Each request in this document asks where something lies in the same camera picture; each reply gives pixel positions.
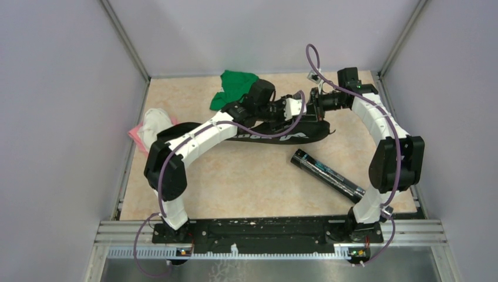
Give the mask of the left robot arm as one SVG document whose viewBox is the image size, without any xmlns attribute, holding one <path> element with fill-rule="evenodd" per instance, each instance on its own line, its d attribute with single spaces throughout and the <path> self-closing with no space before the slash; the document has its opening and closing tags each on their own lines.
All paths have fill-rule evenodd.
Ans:
<svg viewBox="0 0 498 282">
<path fill-rule="evenodd" d="M 179 137 L 158 138 L 151 146 L 144 176 L 154 189 L 159 216 L 167 225 L 166 236 L 175 243 L 188 236 L 189 217 L 181 198 L 187 188 L 187 168 L 219 143 L 245 131 L 263 138 L 286 135 L 305 113 L 302 92 L 274 99 L 275 86 L 263 79 L 254 82 L 241 98 L 227 103 L 212 118 Z"/>
</svg>

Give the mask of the black shuttlecock tube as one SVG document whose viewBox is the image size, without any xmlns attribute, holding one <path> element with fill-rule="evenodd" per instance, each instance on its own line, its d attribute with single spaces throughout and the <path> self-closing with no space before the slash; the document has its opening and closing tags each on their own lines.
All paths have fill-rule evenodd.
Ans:
<svg viewBox="0 0 498 282">
<path fill-rule="evenodd" d="M 314 176 L 316 179 L 322 181 L 355 204 L 358 203 L 365 195 L 365 189 L 361 188 L 301 149 L 298 149 L 293 154 L 290 162 L 296 167 L 299 167 L 301 170 L 304 170 L 308 174 Z"/>
</svg>

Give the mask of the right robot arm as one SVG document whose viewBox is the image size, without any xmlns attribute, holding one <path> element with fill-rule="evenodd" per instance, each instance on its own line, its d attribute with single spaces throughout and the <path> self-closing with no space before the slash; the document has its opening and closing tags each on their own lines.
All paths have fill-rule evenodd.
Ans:
<svg viewBox="0 0 498 282">
<path fill-rule="evenodd" d="M 368 235 L 367 224 L 379 221 L 398 193 L 419 183 L 425 142 L 396 123 L 374 85 L 359 80 L 357 68 L 338 71 L 338 82 L 334 91 L 318 94 L 323 109 L 352 110 L 376 144 L 368 170 L 370 187 L 350 210 L 352 221 L 344 226 L 346 238 L 360 242 Z"/>
</svg>

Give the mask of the black racket bag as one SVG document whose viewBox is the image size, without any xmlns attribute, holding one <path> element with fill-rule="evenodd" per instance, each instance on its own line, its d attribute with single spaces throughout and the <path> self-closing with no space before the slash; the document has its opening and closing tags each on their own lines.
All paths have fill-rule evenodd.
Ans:
<svg viewBox="0 0 498 282">
<path fill-rule="evenodd" d="M 309 115 L 309 101 L 302 91 L 280 99 L 302 99 L 307 112 L 271 126 L 263 122 L 263 106 L 270 100 L 258 100 L 245 95 L 242 101 L 230 102 L 204 123 L 185 122 L 157 134 L 155 142 L 180 143 L 187 137 L 207 137 L 215 134 L 221 140 L 275 145 L 303 145 L 325 139 L 332 132 L 329 122 Z"/>
</svg>

